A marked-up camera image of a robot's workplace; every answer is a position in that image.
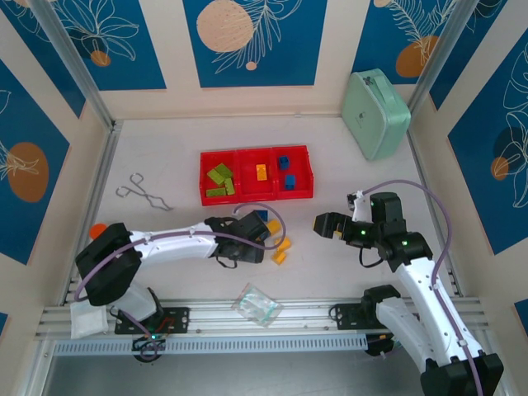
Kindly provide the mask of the red bin with blue legos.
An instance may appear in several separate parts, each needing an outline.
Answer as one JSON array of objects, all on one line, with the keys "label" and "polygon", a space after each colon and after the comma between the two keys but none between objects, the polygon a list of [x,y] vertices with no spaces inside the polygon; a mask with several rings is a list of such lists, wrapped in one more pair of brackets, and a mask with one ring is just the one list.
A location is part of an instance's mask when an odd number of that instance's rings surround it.
[{"label": "red bin with blue legos", "polygon": [[[307,146],[275,146],[271,148],[271,151],[274,158],[273,163],[276,165],[276,199],[311,199],[314,196],[314,175]],[[290,169],[287,171],[281,171],[278,168],[278,157],[284,155],[290,159]],[[285,189],[285,176],[288,174],[296,177],[296,186],[293,191]]]}]

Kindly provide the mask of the red bin with yellow legos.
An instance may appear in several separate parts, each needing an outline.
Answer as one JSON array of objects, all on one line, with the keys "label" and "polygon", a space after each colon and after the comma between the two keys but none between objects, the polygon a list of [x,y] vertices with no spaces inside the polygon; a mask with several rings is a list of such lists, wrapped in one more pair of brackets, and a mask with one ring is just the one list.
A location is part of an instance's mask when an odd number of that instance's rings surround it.
[{"label": "red bin with yellow legos", "polygon": [[[271,148],[239,149],[242,202],[269,201],[276,198],[276,165],[273,159]],[[266,181],[257,180],[257,164],[266,165]]]}]

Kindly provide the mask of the red bin with green legos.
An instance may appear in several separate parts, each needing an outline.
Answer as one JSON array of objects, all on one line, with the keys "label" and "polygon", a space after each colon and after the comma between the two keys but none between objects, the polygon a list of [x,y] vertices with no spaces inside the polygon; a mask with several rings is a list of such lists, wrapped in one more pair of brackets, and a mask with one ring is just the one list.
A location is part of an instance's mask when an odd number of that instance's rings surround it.
[{"label": "red bin with green legos", "polygon": [[[207,191],[212,189],[219,189],[219,186],[208,173],[223,164],[229,171],[231,171],[231,180],[233,182],[234,193],[232,195],[225,194],[224,196],[207,196]],[[200,198],[203,206],[212,205],[232,205],[240,202],[241,198],[241,172],[238,161],[238,154],[235,150],[202,152],[200,154]]]}]

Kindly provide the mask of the clear plastic bag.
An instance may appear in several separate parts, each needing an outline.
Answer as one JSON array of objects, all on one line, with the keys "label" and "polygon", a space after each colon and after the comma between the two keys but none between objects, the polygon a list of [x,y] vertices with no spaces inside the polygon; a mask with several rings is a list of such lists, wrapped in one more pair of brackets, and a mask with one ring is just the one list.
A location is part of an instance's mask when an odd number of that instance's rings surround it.
[{"label": "clear plastic bag", "polygon": [[232,310],[263,328],[268,328],[283,310],[283,305],[248,283],[232,305]]}]

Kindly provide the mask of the metal tongs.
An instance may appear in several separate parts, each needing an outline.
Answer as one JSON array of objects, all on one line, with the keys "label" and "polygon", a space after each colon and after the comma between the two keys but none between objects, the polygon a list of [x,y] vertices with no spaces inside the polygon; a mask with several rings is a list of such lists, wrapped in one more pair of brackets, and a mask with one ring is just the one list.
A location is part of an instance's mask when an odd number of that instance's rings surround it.
[{"label": "metal tongs", "polygon": [[173,208],[169,206],[162,197],[149,194],[142,186],[143,181],[143,175],[138,172],[133,173],[129,177],[129,184],[117,187],[115,194],[120,198],[126,198],[129,195],[136,195],[145,199],[154,209],[163,211],[173,210]]}]

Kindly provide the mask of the mint green zipper case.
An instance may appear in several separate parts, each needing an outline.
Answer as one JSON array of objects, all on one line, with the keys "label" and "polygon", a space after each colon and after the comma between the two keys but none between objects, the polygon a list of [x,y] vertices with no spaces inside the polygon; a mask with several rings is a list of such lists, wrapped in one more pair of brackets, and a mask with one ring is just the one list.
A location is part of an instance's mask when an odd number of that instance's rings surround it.
[{"label": "mint green zipper case", "polygon": [[351,74],[341,118],[369,161],[391,157],[411,121],[406,102],[378,68]]}]

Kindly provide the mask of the white paper pouch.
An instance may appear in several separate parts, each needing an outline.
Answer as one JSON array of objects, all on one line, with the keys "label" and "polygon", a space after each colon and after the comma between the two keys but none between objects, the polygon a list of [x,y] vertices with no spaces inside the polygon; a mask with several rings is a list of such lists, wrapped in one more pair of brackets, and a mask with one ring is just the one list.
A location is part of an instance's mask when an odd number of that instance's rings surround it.
[{"label": "white paper pouch", "polygon": [[88,301],[70,305],[71,338],[80,339],[107,332],[109,324],[105,306],[92,306]]}]

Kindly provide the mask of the aluminium table side rail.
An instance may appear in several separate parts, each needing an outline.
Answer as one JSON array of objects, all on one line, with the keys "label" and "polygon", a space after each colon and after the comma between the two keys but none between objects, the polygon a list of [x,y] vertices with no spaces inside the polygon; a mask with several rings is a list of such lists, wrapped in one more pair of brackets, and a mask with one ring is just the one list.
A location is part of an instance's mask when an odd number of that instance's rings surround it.
[{"label": "aluminium table side rail", "polygon": [[78,276],[75,257],[90,243],[89,232],[91,227],[95,224],[97,218],[97,213],[101,204],[102,195],[106,187],[107,178],[111,170],[113,158],[115,157],[115,152],[123,124],[123,120],[116,120],[114,122],[112,129],[106,138],[100,159],[97,163],[95,177],[88,191],[87,205],[83,213],[82,223],[76,243],[74,245],[71,266],[57,300],[59,306],[63,306],[68,303],[69,287],[72,281]]},{"label": "aluminium table side rail", "polygon": [[[411,128],[407,132],[409,147],[412,151],[412,156],[417,167],[417,173],[422,185],[424,185],[428,190],[434,191],[433,185],[431,184],[431,179],[429,173],[426,169],[425,157],[421,154],[419,147],[417,145],[417,139],[414,137],[413,131]],[[435,229],[436,238],[440,246],[441,251],[446,246],[447,243],[447,225],[445,217],[441,212],[440,206],[436,203],[434,199],[428,193],[425,193],[427,206],[431,215],[433,227]],[[442,270],[446,273],[446,277],[449,280],[449,288],[453,292],[453,296],[457,298],[465,297],[464,287],[460,283],[458,274],[455,270],[454,263],[452,261],[452,256],[450,249],[444,258],[444,261],[441,264]]]}]

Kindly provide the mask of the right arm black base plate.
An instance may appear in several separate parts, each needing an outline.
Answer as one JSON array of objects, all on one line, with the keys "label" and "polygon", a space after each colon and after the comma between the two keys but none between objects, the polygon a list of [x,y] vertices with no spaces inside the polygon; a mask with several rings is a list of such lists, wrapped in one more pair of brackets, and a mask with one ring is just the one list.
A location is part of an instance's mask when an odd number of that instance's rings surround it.
[{"label": "right arm black base plate", "polygon": [[367,313],[362,304],[334,304],[328,310],[329,318],[337,324],[338,330],[382,329],[374,313]]}]

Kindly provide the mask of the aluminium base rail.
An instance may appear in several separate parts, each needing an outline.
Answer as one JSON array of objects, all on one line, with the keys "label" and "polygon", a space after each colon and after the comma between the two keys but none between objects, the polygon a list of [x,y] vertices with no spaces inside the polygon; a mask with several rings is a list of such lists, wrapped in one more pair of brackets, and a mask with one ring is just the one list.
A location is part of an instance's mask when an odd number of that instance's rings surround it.
[{"label": "aluminium base rail", "polygon": [[[163,306],[188,307],[190,322],[185,337],[231,337],[231,336],[280,336],[315,335],[320,333],[338,333],[337,325],[328,316],[328,310],[334,305],[356,303],[359,298],[350,299],[279,299],[283,309],[276,320],[264,328],[232,309],[234,300],[221,299],[165,299]],[[489,330],[488,319],[476,297],[452,298],[460,317],[471,332]],[[89,339],[120,337],[115,335],[116,319],[108,317],[109,331],[90,336]],[[57,307],[45,307],[35,332],[36,340],[70,339],[69,304]]]}]

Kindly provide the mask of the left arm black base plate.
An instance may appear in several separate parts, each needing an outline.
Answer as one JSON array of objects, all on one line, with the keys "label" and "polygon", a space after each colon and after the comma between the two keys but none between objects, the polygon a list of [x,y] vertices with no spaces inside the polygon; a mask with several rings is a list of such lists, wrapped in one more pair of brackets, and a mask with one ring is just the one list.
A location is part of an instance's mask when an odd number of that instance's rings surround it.
[{"label": "left arm black base plate", "polygon": [[[155,335],[185,334],[189,323],[189,313],[190,310],[187,307],[162,307],[154,315],[141,321],[140,324]],[[113,313],[112,316],[115,318],[115,334],[144,334],[121,310]]]}]

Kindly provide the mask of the aluminium frame post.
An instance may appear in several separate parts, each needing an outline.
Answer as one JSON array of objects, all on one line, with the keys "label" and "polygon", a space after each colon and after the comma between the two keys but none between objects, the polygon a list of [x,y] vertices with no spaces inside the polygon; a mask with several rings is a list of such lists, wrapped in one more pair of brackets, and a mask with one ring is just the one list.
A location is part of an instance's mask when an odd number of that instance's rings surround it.
[{"label": "aluminium frame post", "polygon": [[449,58],[478,2],[479,0],[458,0],[456,2],[455,9],[447,19],[445,28],[409,99],[408,108],[412,120],[417,117],[433,83]]},{"label": "aluminium frame post", "polygon": [[113,130],[115,120],[103,101],[97,85],[70,39],[68,32],[50,3],[47,0],[27,0],[27,2],[54,50],[61,58],[88,103],[92,106],[97,117],[107,129]]}]

